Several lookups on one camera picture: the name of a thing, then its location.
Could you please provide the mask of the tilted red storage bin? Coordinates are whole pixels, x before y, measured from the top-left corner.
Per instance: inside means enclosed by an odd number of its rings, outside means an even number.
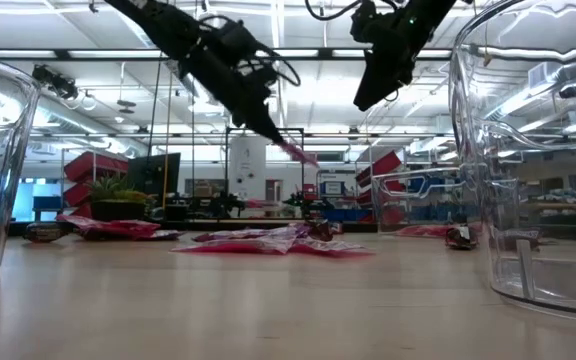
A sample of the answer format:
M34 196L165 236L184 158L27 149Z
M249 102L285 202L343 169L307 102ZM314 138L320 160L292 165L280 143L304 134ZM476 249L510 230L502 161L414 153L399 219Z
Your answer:
M389 151L378 158L370 165L360 170L355 176L358 194L356 196L357 205L361 208L372 207L372 177L385 175L398 170L402 165L402 160L394 151Z

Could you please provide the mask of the small potted green plant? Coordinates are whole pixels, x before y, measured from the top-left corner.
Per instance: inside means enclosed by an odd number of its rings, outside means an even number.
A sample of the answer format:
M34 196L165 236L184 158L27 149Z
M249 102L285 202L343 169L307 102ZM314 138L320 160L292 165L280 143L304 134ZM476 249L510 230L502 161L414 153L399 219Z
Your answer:
M125 175L100 177L88 184L91 216L94 220L139 220L149 196L135 190Z

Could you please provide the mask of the purple Skittles pack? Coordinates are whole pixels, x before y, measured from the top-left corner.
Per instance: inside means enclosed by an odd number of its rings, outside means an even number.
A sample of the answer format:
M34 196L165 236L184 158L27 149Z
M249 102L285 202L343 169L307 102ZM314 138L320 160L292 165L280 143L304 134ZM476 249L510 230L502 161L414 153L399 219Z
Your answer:
M212 238L179 245L177 253L255 253L285 255L293 246L296 236L261 236L253 238Z
M295 236L303 237L309 231L306 225L289 225L285 227L278 227L273 229L243 229L243 230L222 230L212 233L205 233L197 235L193 238L194 242L207 242L213 240L238 240L238 239L254 239L267 236Z
M337 258L374 254L372 250L359 244L335 240L322 241L312 238L296 239L289 252Z
M178 230L156 230L150 234L138 237L137 241L177 241L184 234L184 231Z

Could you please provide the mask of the large red storage bin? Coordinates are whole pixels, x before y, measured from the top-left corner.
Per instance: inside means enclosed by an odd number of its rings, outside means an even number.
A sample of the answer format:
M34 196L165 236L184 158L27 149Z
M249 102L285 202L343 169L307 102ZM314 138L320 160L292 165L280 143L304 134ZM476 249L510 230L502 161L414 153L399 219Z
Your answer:
M93 176L104 174L125 173L128 170L128 161L117 157L84 152L64 166L64 173L72 182L90 180Z

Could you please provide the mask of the large black screen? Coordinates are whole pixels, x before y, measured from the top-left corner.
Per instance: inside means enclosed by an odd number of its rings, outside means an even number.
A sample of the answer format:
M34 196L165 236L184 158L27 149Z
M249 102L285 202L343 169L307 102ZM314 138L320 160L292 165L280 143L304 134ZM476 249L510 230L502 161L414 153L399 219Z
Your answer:
M178 188L180 153L146 156L128 161L127 183L148 195L175 193Z

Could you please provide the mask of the white pillar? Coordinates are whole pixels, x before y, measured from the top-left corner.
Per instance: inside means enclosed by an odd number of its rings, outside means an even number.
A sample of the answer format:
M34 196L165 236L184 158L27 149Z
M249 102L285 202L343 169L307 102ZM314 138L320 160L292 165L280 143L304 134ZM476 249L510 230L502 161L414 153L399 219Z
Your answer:
M264 200L267 140L238 136L229 146L229 191L244 199Z

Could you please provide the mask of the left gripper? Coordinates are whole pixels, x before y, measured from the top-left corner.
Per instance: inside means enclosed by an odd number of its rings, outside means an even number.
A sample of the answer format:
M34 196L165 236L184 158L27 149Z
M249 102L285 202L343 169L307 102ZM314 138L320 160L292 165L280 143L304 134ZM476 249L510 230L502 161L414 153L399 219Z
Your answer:
M185 69L229 110L236 127L245 127L272 143L284 142L265 104L271 94L269 86L277 80L272 68L242 74L210 50L195 49L185 57Z

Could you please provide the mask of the black ceiling device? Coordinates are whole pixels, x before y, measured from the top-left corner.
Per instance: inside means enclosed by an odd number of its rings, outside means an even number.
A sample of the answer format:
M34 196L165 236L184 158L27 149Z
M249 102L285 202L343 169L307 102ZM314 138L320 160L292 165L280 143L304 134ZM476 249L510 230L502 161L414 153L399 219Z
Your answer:
M46 65L36 64L33 67L32 77L63 100L74 100L79 96L74 79L54 72Z

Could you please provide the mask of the red candy pack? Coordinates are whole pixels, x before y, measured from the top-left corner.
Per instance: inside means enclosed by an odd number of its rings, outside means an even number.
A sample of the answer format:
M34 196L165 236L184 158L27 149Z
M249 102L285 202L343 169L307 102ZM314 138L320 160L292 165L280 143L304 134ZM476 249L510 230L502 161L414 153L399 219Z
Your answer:
M152 236L160 228L159 224L140 220L116 220L96 222L82 228L86 239L141 239Z
M87 217L82 217L78 215L64 215L60 214L56 217L58 221L64 221L70 223L80 230L109 230L112 227L110 222L98 221Z
M453 225L410 225L394 232L397 236L404 237L437 237L444 238Z

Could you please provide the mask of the small red storage bin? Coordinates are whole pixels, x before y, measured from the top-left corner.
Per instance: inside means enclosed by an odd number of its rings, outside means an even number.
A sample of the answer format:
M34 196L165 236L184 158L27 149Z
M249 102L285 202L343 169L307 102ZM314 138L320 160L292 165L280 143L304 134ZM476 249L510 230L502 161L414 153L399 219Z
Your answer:
M90 186L87 183L77 183L63 194L65 203L72 208L72 215L85 218L92 217Z

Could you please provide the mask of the blue storage bins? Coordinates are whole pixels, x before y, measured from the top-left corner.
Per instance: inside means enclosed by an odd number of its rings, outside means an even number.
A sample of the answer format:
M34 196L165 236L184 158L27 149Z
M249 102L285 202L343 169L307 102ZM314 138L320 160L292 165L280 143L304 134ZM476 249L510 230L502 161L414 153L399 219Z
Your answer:
M321 210L323 218L331 222L365 222L372 223L374 217L370 209L329 209Z

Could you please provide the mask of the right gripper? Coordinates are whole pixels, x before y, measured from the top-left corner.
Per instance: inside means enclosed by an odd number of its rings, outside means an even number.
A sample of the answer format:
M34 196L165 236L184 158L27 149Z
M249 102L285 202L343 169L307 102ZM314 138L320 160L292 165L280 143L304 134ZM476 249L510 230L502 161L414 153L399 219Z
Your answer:
M401 84L409 84L419 53L419 19L392 18L388 29L371 44L366 54L366 68L353 104L366 111Z

